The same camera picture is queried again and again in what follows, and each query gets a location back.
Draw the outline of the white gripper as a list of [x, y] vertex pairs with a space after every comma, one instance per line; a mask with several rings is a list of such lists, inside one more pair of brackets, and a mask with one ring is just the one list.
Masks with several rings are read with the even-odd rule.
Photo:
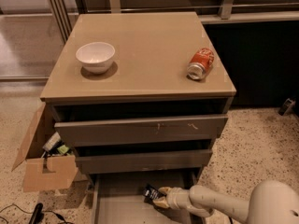
[[186, 209], [190, 205], [189, 191], [182, 188], [161, 187], [158, 190], [166, 195], [159, 199], [155, 199], [153, 203], [161, 208], [170, 207], [174, 210]]

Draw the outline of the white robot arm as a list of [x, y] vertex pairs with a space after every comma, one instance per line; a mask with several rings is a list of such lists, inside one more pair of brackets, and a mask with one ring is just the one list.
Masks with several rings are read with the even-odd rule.
[[275, 180], [258, 184], [248, 201], [201, 185], [159, 191], [164, 196], [153, 202], [164, 209], [186, 210], [198, 217], [211, 217], [217, 210], [240, 224], [299, 224], [299, 195]]

